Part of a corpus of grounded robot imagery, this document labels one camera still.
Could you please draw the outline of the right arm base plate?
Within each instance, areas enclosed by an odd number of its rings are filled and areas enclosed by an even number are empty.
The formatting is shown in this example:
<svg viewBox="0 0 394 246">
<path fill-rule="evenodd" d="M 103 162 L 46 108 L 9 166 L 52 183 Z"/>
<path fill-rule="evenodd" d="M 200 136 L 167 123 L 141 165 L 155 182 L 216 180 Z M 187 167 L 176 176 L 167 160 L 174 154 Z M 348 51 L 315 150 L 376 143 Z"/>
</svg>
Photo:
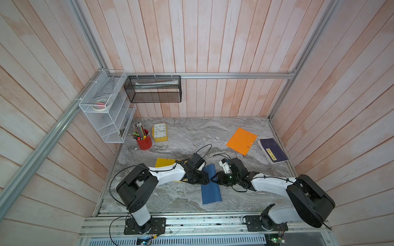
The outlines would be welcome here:
<svg viewBox="0 0 394 246">
<path fill-rule="evenodd" d="M 269 216 L 269 210 L 275 204 L 271 204 L 264 209 L 260 215 L 247 215 L 243 217 L 242 224 L 247 226 L 248 232 L 263 232 L 263 231 L 288 231 L 287 223 L 275 223 Z"/>
</svg>

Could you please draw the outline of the blue paper document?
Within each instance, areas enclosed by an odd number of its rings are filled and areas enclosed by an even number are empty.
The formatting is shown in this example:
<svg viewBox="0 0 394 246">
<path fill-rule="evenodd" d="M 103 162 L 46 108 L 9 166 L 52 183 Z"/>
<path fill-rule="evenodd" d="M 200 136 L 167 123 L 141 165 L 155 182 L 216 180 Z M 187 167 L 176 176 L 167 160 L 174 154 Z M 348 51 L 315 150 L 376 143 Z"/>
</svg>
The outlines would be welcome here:
<svg viewBox="0 0 394 246">
<path fill-rule="evenodd" d="M 202 192 L 202 203 L 204 205 L 221 202 L 222 197 L 220 193 L 219 185 L 213 181 L 210 181 L 216 174 L 215 165 L 211 164 L 204 168 L 204 171 L 208 174 L 209 183 L 201 185 Z"/>
</svg>

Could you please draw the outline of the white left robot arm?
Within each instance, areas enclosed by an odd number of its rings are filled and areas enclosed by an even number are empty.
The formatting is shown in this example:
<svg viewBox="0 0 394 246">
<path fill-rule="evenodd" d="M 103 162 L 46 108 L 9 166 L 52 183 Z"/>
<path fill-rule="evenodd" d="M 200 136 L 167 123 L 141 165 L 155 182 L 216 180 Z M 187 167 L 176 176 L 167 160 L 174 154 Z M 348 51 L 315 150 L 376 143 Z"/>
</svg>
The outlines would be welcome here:
<svg viewBox="0 0 394 246">
<path fill-rule="evenodd" d="M 116 192 L 131 214 L 134 223 L 143 228 L 152 219 L 146 203 L 154 189 L 173 181 L 184 181 L 192 185 L 207 185 L 209 177 L 208 173 L 203 170 L 204 164 L 205 160 L 197 153 L 161 168 L 151 168 L 145 164 L 139 164 L 119 182 Z"/>
</svg>

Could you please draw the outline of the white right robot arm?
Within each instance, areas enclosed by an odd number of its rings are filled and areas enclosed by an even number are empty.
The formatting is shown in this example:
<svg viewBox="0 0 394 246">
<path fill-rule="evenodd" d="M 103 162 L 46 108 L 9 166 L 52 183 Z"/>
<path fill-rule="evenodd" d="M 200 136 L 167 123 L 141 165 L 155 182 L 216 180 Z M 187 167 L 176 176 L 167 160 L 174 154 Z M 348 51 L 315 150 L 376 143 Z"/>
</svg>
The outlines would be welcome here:
<svg viewBox="0 0 394 246">
<path fill-rule="evenodd" d="M 249 172 L 238 158 L 222 159 L 222 171 L 210 180 L 218 185 L 239 185 L 243 192 L 267 192 L 287 198 L 282 204 L 268 205 L 258 216 L 245 216 L 249 231 L 287 230 L 288 222 L 303 221 L 320 228 L 336 207 L 334 200 L 309 176 L 277 177 Z"/>
</svg>

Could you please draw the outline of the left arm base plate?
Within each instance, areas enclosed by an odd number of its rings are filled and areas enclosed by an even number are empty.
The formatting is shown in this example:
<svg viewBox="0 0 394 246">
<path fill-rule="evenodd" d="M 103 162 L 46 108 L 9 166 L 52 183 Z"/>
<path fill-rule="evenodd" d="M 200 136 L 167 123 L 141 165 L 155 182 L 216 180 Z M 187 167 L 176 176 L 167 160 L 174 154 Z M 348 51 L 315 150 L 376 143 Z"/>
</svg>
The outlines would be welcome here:
<svg viewBox="0 0 394 246">
<path fill-rule="evenodd" d="M 165 227 L 166 227 L 165 217 L 151 218 L 143 226 L 138 225 L 134 218 L 127 218 L 124 234 L 125 235 L 153 234 L 159 236 L 165 233 Z"/>
</svg>

